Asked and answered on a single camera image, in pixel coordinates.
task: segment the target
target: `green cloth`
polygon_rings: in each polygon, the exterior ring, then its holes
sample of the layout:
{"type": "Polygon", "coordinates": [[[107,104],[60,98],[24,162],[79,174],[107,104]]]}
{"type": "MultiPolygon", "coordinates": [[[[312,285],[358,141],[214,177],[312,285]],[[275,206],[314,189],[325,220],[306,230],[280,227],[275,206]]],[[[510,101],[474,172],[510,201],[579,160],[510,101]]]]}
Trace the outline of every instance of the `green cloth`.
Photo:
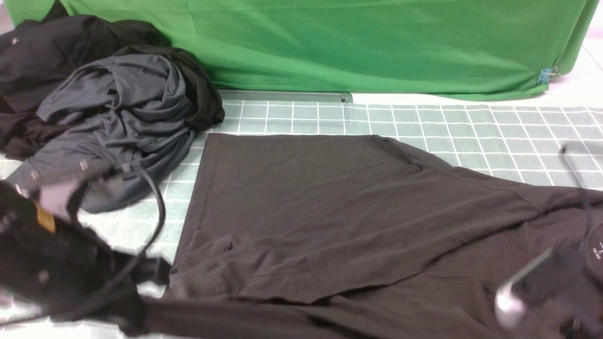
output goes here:
{"type": "MultiPolygon", "coordinates": [[[[5,0],[16,24],[52,0],[5,0]]],[[[598,0],[63,0],[153,23],[221,87],[505,100],[568,73],[598,0]]]]}

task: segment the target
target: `wire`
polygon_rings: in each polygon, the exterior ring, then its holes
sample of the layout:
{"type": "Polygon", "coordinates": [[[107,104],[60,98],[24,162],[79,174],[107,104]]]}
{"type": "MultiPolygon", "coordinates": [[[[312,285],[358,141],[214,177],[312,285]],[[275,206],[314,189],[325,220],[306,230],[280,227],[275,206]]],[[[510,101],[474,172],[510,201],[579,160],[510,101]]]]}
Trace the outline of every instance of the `wire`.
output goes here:
{"type": "Polygon", "coordinates": [[[136,269],[136,267],[140,264],[142,260],[144,260],[148,249],[157,241],[157,238],[161,234],[163,227],[165,225],[165,203],[163,202],[163,197],[161,192],[159,191],[159,187],[153,181],[153,178],[149,176],[149,174],[142,168],[138,168],[136,172],[147,181],[147,183],[151,186],[155,198],[157,200],[157,207],[159,208],[159,219],[157,220],[157,226],[151,238],[147,241],[147,243],[143,246],[140,252],[133,257],[128,264],[119,271],[116,276],[111,279],[108,283],[106,283],[102,288],[90,294],[83,302],[78,303],[77,305],[65,305],[50,311],[44,312],[43,314],[34,315],[26,318],[19,318],[14,320],[9,320],[4,323],[0,323],[0,328],[6,326],[19,325],[23,323],[34,322],[38,320],[45,319],[47,317],[60,317],[66,319],[80,319],[85,317],[91,312],[96,311],[97,309],[102,308],[103,306],[108,305],[110,302],[124,297],[126,294],[131,291],[128,289],[125,290],[117,290],[115,289],[119,287],[121,283],[123,283],[136,269]]]}
{"type": "Polygon", "coordinates": [[[561,146],[561,149],[559,150],[559,155],[561,157],[564,167],[572,175],[572,179],[579,189],[580,200],[582,201],[582,209],[584,210],[586,220],[586,233],[584,234],[584,237],[579,243],[579,248],[583,249],[588,243],[590,237],[595,232],[595,225],[593,224],[593,215],[590,211],[589,190],[586,189],[582,184],[582,177],[580,176],[580,173],[576,170],[574,162],[572,162],[567,156],[567,148],[567,144],[561,146]]]}

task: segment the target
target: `grid mat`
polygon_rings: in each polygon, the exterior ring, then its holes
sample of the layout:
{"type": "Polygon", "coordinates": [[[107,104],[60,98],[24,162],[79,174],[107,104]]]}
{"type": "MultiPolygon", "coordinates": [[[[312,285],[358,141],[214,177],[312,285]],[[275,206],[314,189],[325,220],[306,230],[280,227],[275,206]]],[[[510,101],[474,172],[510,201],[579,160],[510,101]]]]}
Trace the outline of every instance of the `grid mat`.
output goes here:
{"type": "MultiPolygon", "coordinates": [[[[283,101],[225,101],[226,118],[210,133],[235,135],[381,135],[433,153],[452,165],[533,185],[573,186],[557,153],[566,141],[581,145],[573,157],[585,185],[603,190],[603,152],[591,142],[603,141],[603,109],[590,107],[511,107],[360,105],[283,101]]],[[[153,253],[172,260],[203,154],[207,134],[193,144],[188,157],[160,187],[167,208],[166,227],[153,253]]],[[[19,162],[0,158],[0,177],[19,162]]],[[[112,246],[138,250],[158,216],[153,197],[121,211],[80,214],[112,246]]],[[[141,286],[145,294],[161,289],[141,286]]],[[[27,310],[0,308],[0,318],[27,310]]],[[[3,339],[52,334],[62,338],[121,338],[113,326],[50,322],[3,330],[3,339]]],[[[164,338],[167,335],[152,335],[164,338]]]]}

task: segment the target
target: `black cloth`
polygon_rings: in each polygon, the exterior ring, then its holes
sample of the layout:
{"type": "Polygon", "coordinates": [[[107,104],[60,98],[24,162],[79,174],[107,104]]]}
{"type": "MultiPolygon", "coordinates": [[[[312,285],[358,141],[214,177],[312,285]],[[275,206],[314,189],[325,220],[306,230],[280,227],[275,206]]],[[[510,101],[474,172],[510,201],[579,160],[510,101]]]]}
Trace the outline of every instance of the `black cloth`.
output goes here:
{"type": "Polygon", "coordinates": [[[224,121],[222,97],[213,85],[201,63],[190,52],[176,47],[128,46],[114,53],[114,56],[129,54],[161,55],[176,65],[186,83],[186,97],[195,110],[186,119],[196,131],[205,131],[224,121]]]}
{"type": "MultiPolygon", "coordinates": [[[[194,110],[182,74],[162,56],[124,55],[90,63],[42,101],[37,113],[47,122],[77,126],[51,140],[6,181],[23,184],[31,180],[32,171],[70,171],[83,160],[102,159],[143,168],[160,182],[189,152],[196,132],[186,118],[194,110]]],[[[122,185],[108,190],[110,194],[90,190],[81,208],[112,211],[151,192],[138,173],[126,174],[122,185]]]]}
{"type": "Polygon", "coordinates": [[[152,24],[69,16],[56,0],[42,21],[27,20],[0,36],[0,151],[26,159],[70,126],[35,115],[40,103],[76,69],[129,45],[169,46],[152,24]]]}
{"type": "MultiPolygon", "coordinates": [[[[558,304],[509,333],[494,295],[547,248],[584,234],[578,193],[378,136],[213,134],[147,326],[207,339],[561,339],[569,314],[558,304]],[[194,323],[208,311],[223,322],[194,323]],[[279,322],[293,330],[279,333],[279,322]]],[[[590,194],[600,225],[603,192],[590,194]]]]}

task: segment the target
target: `t-shirt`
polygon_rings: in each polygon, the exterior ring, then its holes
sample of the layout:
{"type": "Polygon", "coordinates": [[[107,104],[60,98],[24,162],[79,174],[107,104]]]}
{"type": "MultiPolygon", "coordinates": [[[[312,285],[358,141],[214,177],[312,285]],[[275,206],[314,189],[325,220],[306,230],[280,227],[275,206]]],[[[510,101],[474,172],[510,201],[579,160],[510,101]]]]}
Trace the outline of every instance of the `t-shirt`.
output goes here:
{"type": "MultiPolygon", "coordinates": [[[[589,194],[600,225],[603,193],[589,194]]],[[[576,188],[498,179],[390,138],[211,134],[148,326],[207,339],[561,339],[560,304],[506,332],[494,296],[584,235],[580,204],[576,188]]]]}

